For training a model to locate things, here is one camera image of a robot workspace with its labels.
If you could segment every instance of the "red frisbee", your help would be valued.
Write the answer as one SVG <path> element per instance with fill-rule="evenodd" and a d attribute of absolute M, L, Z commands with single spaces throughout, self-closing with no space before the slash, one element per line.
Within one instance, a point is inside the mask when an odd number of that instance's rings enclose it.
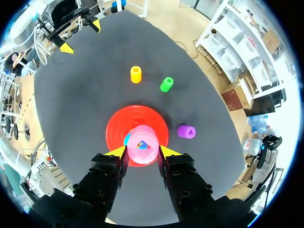
<path fill-rule="evenodd" d="M 168 146 L 169 131 L 162 116 L 149 107 L 131 105 L 117 111 L 108 122 L 105 141 L 109 151 L 123 146 L 124 138 L 129 131 L 139 125 L 148 125 L 153 128 L 159 144 Z M 156 161 L 157 158 L 148 164 L 138 164 L 129 159 L 129 166 L 143 167 Z"/>

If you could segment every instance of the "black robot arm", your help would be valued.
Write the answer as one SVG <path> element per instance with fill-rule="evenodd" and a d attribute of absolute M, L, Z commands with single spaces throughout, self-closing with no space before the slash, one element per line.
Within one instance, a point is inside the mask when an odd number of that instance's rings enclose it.
<path fill-rule="evenodd" d="M 74 197 L 56 190 L 51 197 L 38 200 L 29 215 L 44 227 L 113 226 L 105 223 L 105 218 L 122 184 L 128 161 L 126 146 L 97 154 L 88 174 L 73 185 Z M 254 219 L 255 214 L 241 200 L 229 200 L 226 196 L 214 200 L 212 186 L 197 173 L 190 155 L 160 146 L 157 162 L 180 221 L 167 227 L 188 227 L 189 223 L 200 227 L 246 227 Z"/>

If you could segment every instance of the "yellow cup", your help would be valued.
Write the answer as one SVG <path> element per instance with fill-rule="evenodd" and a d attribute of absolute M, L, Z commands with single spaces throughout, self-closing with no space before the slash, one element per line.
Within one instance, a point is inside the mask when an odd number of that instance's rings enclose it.
<path fill-rule="evenodd" d="M 131 82 L 140 83 L 142 80 L 142 70 L 139 66 L 133 66 L 130 71 Z"/>

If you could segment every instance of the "white cabinet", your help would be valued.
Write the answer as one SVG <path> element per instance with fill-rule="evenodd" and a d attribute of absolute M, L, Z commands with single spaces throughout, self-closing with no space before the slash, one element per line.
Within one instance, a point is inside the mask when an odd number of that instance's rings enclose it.
<path fill-rule="evenodd" d="M 235 74 L 248 70 L 257 86 L 254 98 L 258 98 L 284 88 L 283 74 L 250 20 L 223 0 L 195 46 L 202 45 L 232 83 Z M 217 42 L 209 40 L 211 35 Z"/>

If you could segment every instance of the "black mat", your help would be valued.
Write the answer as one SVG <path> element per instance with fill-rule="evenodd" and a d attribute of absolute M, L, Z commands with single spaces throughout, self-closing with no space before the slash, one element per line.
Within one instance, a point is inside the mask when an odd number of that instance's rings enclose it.
<path fill-rule="evenodd" d="M 75 54 L 58 50 L 35 77 L 35 99 L 42 132 L 67 178 L 79 182 L 97 153 L 108 152 L 105 128 L 120 108 L 141 104 L 164 116 L 169 148 L 189 153 L 213 197 L 224 195 L 244 168 L 239 139 L 227 109 L 195 62 L 168 36 L 127 11 L 101 20 L 97 34 L 83 28 L 68 40 Z M 130 81 L 130 68 L 142 68 L 142 82 Z M 170 92 L 159 89 L 171 76 Z M 177 136 L 180 124 L 196 137 Z M 157 164 L 129 167 L 109 219 L 125 225 L 176 222 Z"/>

